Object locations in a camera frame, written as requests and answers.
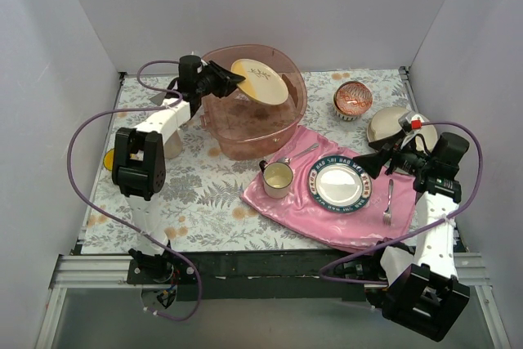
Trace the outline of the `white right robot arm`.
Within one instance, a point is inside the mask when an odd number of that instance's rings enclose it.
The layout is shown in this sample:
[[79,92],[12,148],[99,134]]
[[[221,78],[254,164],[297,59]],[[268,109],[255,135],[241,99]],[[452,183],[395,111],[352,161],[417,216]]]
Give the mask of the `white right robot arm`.
[[400,169],[413,176],[413,189],[420,197],[416,211],[421,226],[417,246],[409,251],[393,244],[377,252],[369,264],[371,275],[388,281],[388,288],[371,290],[368,300],[381,309],[384,318],[435,342],[441,341],[463,312],[470,289],[458,281],[454,265],[454,222],[448,215],[462,199],[455,177],[469,142],[451,132],[442,133],[435,146],[417,148],[404,132],[370,142],[373,153],[355,161],[372,177],[382,166],[387,174]]

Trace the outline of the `cream divided plate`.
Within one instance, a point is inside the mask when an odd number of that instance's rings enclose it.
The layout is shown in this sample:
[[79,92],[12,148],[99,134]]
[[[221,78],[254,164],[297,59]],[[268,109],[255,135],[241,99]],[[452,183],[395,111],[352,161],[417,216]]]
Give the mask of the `cream divided plate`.
[[[401,107],[387,107],[379,110],[371,119],[367,128],[367,137],[369,142],[376,141],[390,136],[404,137],[405,134],[398,124],[398,118],[410,110]],[[422,116],[424,123],[428,119]],[[430,125],[424,125],[420,133],[405,147],[411,150],[426,152],[428,155],[432,152],[438,141],[436,128]]]

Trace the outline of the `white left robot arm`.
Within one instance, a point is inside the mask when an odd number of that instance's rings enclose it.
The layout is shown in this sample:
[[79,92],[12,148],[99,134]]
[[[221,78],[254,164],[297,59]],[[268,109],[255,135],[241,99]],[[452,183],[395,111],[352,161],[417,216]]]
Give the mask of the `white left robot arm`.
[[140,271],[158,284],[168,282],[175,271],[158,197],[167,176],[166,159],[181,151],[178,129],[196,114],[205,96],[227,97],[245,80],[196,55],[174,63],[178,76],[162,90],[160,110],[138,125],[116,132],[112,165],[112,181],[131,209],[132,224],[151,242],[144,249],[130,249],[129,254]]

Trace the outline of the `cream and yellow floral plate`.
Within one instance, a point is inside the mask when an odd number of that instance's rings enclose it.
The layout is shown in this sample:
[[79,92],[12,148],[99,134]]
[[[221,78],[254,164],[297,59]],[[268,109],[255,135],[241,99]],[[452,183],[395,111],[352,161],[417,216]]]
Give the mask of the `cream and yellow floral plate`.
[[288,99],[288,88],[282,77],[260,61],[238,59],[230,71],[244,77],[238,89],[253,101],[263,105],[282,105]]

